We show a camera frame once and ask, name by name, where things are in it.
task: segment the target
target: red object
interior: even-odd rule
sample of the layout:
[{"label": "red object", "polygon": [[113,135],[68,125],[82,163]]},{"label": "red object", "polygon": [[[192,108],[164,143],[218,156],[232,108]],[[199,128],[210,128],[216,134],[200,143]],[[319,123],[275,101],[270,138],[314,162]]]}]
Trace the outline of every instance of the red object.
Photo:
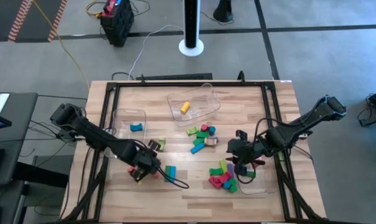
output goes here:
[{"label": "red object", "polygon": [[209,178],[209,182],[210,182],[210,183],[211,183],[216,189],[220,189],[221,186],[223,186],[222,183],[216,183],[216,182],[214,181],[214,177],[213,177],[213,176],[210,176],[210,178]]},{"label": "red object", "polygon": [[221,177],[219,177],[219,180],[222,184],[224,184],[224,182],[229,181],[231,177],[232,177],[231,174],[229,172],[226,172]]},{"label": "red object", "polygon": [[159,172],[156,172],[154,175],[152,175],[154,178],[159,178]]},{"label": "red object", "polygon": [[134,171],[134,167],[129,167],[129,168],[127,169],[127,172],[129,172],[129,174],[131,174],[133,171]]},{"label": "red object", "polygon": [[209,130],[209,127],[206,125],[206,124],[203,124],[201,127],[200,127],[200,131],[207,131]]}]

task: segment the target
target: toy block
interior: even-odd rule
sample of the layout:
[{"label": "toy block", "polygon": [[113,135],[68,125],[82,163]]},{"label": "toy block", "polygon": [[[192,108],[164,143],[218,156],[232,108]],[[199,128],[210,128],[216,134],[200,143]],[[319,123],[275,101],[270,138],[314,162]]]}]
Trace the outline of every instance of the toy block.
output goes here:
[{"label": "toy block", "polygon": [[256,177],[256,171],[248,171],[248,172],[246,173],[246,176],[247,176],[247,177]]},{"label": "toy block", "polygon": [[233,186],[230,187],[230,192],[231,192],[231,193],[235,193],[236,191],[238,191],[236,185],[233,185]]},{"label": "toy block", "polygon": [[129,167],[129,168],[127,169],[127,172],[128,172],[129,174],[131,174],[133,171],[134,171],[134,167]]},{"label": "toy block", "polygon": [[210,168],[209,173],[210,173],[210,175],[223,175],[224,171],[221,168],[217,168],[217,169]]},{"label": "toy block", "polygon": [[219,139],[218,138],[213,138],[213,139],[205,138],[204,142],[206,146],[215,146],[219,142]]},{"label": "toy block", "polygon": [[170,168],[170,166],[166,166],[166,168],[164,169],[164,173],[168,176],[170,176]]},{"label": "toy block", "polygon": [[231,174],[231,178],[233,178],[233,164],[227,164],[227,170]]},{"label": "toy block", "polygon": [[160,176],[159,171],[157,171],[157,172],[156,172],[155,174],[153,174],[152,176],[153,176],[153,178],[158,179],[159,176]]},{"label": "toy block", "polygon": [[226,172],[228,172],[228,169],[227,169],[227,163],[225,162],[225,160],[221,160],[221,161],[220,161],[220,167],[221,167],[221,169],[223,169],[224,174],[225,174]]},{"label": "toy block", "polygon": [[237,180],[235,180],[234,178],[230,179],[229,182],[230,182],[231,186],[236,186],[236,184],[237,184]]},{"label": "toy block", "polygon": [[209,130],[209,127],[206,125],[206,124],[202,124],[202,126],[200,127],[200,131],[207,131]]},{"label": "toy block", "polygon": [[196,138],[207,138],[208,136],[209,136],[209,134],[207,132],[198,131],[196,133]]},{"label": "toy block", "polygon": [[209,182],[216,188],[216,189],[219,189],[219,188],[221,188],[221,186],[223,186],[223,184],[222,183],[216,183],[215,181],[214,181],[214,177],[213,176],[210,176],[210,178],[209,178]]},{"label": "toy block", "polygon": [[213,136],[215,134],[215,127],[211,126],[209,127],[209,135]]},{"label": "toy block", "polygon": [[184,105],[182,105],[182,108],[181,108],[182,114],[185,114],[187,112],[187,110],[189,109],[189,105],[190,105],[189,102],[185,102]]},{"label": "toy block", "polygon": [[205,143],[199,143],[197,146],[193,147],[190,151],[195,154],[205,147]]},{"label": "toy block", "polygon": [[174,179],[176,178],[176,167],[175,166],[170,166],[170,175],[169,175],[171,178],[171,182],[174,183]]},{"label": "toy block", "polygon": [[196,127],[193,127],[193,128],[189,128],[187,129],[187,134],[190,136],[190,135],[193,135],[193,134],[196,134],[198,132],[198,129]]},{"label": "toy block", "polygon": [[141,123],[136,124],[136,125],[133,125],[133,124],[130,125],[131,132],[142,131],[142,130],[143,130],[143,124]]},{"label": "toy block", "polygon": [[166,144],[166,138],[159,138],[159,144],[161,147],[159,148],[159,151],[163,152],[164,151],[164,145]]},{"label": "toy block", "polygon": [[200,143],[203,143],[203,142],[205,142],[205,139],[203,139],[203,138],[198,138],[198,139],[193,141],[194,146],[197,146],[197,145],[199,145]]},{"label": "toy block", "polygon": [[229,172],[226,172],[221,177],[219,177],[219,180],[221,183],[225,183],[226,181],[229,181],[231,179],[231,174]]},{"label": "toy block", "polygon": [[229,181],[224,182],[224,184],[223,184],[224,189],[229,189],[230,187],[231,187],[231,184],[230,184]]}]

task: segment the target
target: table leg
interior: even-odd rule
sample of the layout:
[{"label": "table leg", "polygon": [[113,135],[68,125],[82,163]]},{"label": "table leg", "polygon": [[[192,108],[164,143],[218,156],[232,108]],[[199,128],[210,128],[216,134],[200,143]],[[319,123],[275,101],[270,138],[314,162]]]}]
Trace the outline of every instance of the table leg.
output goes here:
[{"label": "table leg", "polygon": [[22,162],[17,162],[12,178],[14,180],[25,180],[63,188],[68,184],[68,175],[49,171]]}]

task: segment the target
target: blue block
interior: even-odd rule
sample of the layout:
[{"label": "blue block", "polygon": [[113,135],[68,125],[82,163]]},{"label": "blue block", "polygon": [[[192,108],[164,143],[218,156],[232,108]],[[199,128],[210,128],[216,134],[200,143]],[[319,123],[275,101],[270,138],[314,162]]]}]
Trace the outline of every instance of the blue block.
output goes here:
[{"label": "blue block", "polygon": [[203,149],[205,147],[205,143],[200,143],[193,147],[190,151],[191,153],[195,154],[196,152],[199,152],[199,150]]},{"label": "blue block", "polygon": [[225,181],[223,184],[224,189],[229,189],[231,187],[231,183],[229,181]]},{"label": "blue block", "polygon": [[175,166],[170,166],[170,177],[176,178],[176,167]]},{"label": "blue block", "polygon": [[142,131],[143,130],[143,124],[139,123],[137,125],[130,125],[130,131],[136,132],[136,131]]},{"label": "blue block", "polygon": [[227,164],[227,170],[231,174],[231,178],[233,178],[233,164]]},{"label": "blue block", "polygon": [[209,128],[209,135],[213,136],[214,133],[215,133],[215,127],[211,126],[211,127]]}]

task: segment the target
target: yellow cable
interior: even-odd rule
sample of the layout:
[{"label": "yellow cable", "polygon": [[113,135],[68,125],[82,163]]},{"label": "yellow cable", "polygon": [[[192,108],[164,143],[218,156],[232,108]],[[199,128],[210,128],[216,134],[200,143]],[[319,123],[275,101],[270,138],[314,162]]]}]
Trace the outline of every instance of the yellow cable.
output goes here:
[{"label": "yellow cable", "polygon": [[83,77],[85,83],[87,84],[88,91],[90,91],[90,84],[89,84],[89,82],[87,80],[87,77],[84,75],[82,69],[80,68],[80,66],[77,63],[77,61],[75,60],[75,58],[69,53],[69,51],[63,45],[63,42],[62,42],[61,38],[58,35],[57,29],[52,25],[52,23],[50,22],[49,18],[45,15],[45,13],[41,9],[41,7],[36,3],[36,1],[32,0],[32,2],[36,6],[36,8],[39,10],[40,14],[44,17],[45,21],[51,26],[51,29],[55,32],[55,34],[57,34],[58,40],[61,43],[61,46],[62,46],[63,50],[66,52],[66,54],[69,55],[69,57],[73,60],[73,62],[75,62],[75,65],[77,66],[80,75]]}]

